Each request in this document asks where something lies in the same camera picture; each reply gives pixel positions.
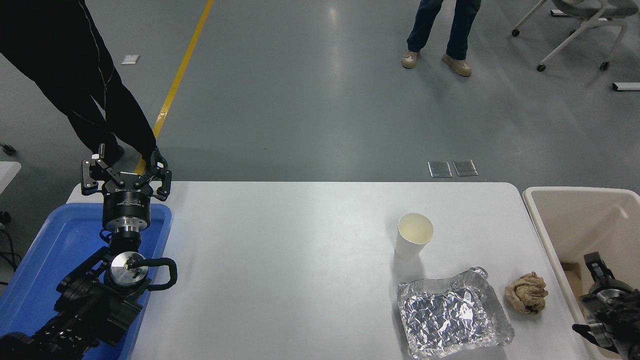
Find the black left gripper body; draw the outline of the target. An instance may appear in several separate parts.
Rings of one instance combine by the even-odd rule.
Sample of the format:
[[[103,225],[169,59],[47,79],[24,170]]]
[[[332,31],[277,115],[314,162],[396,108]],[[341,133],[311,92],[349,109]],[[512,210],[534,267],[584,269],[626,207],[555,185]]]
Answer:
[[[141,175],[121,172],[118,176],[120,180],[110,178],[102,185],[102,227],[108,231],[125,226],[145,230],[151,225],[153,189],[148,182],[143,182]]]

